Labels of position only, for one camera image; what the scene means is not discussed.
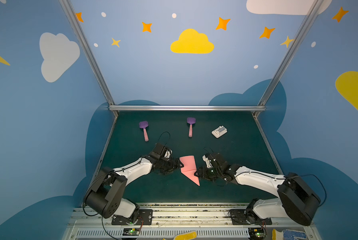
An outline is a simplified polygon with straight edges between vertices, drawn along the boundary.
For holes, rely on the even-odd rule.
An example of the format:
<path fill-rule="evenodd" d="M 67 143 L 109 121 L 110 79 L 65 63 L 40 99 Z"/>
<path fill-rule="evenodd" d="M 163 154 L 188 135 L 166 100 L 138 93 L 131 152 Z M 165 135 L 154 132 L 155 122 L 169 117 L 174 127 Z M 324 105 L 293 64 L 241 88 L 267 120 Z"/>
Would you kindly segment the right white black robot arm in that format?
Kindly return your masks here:
<path fill-rule="evenodd" d="M 250 186 L 274 196 L 268 200 L 253 199 L 244 210 L 239 223 L 250 225 L 271 218 L 289 218 L 302 226 L 311 225 L 321 199 L 301 176 L 295 173 L 274 175 L 246 166 L 230 165 L 221 154 L 206 154 L 202 159 L 205 166 L 195 171 L 196 177 L 211 182 L 222 180 Z"/>

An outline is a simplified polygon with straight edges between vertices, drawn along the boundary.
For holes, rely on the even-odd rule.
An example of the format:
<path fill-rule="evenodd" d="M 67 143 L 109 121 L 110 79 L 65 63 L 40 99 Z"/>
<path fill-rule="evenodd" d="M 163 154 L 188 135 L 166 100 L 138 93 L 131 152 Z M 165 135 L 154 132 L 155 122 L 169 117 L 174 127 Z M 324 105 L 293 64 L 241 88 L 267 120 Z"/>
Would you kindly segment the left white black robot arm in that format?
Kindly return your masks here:
<path fill-rule="evenodd" d="M 116 216 L 127 224 L 135 224 L 140 217 L 140 206 L 124 199 L 127 185 L 150 172 L 168 175 L 184 167 L 173 151 L 157 143 L 148 154 L 140 156 L 135 162 L 120 168 L 102 168 L 89 186 L 83 206 L 90 207 L 104 219 Z"/>

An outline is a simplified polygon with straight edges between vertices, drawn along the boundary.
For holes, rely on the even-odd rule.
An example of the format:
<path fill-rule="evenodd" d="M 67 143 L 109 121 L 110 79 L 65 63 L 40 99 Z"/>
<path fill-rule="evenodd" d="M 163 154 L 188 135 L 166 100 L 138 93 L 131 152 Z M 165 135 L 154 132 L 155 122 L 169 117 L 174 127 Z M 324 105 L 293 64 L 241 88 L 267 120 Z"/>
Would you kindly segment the pink square paper sheet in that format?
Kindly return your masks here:
<path fill-rule="evenodd" d="M 179 160 L 183 164 L 183 167 L 180 168 L 181 173 L 185 175 L 188 179 L 190 179 L 192 182 L 194 182 L 196 185 L 200 186 L 199 177 L 194 175 L 197 171 L 194 156 L 180 157 Z"/>

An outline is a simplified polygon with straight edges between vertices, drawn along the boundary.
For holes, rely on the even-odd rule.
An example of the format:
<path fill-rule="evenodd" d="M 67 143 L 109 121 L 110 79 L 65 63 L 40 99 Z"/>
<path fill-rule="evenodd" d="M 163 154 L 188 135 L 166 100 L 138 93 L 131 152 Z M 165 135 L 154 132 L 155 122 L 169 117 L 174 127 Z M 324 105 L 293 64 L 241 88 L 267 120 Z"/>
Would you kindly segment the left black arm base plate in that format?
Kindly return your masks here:
<path fill-rule="evenodd" d="M 113 215 L 112 225 L 113 226 L 140 226 L 142 223 L 144 225 L 150 226 L 153 220 L 153 210 L 152 209 L 142 209 L 138 210 L 136 214 L 132 215 L 130 218 Z"/>

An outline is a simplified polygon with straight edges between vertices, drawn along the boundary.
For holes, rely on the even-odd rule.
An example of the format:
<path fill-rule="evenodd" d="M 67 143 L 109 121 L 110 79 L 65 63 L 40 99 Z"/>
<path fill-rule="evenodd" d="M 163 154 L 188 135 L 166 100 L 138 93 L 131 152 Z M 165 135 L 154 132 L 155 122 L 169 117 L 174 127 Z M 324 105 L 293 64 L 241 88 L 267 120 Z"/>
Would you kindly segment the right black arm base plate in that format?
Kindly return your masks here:
<path fill-rule="evenodd" d="M 232 209 L 229 210 L 228 216 L 234 225 L 272 225 L 270 218 L 261 219 L 252 210 Z"/>

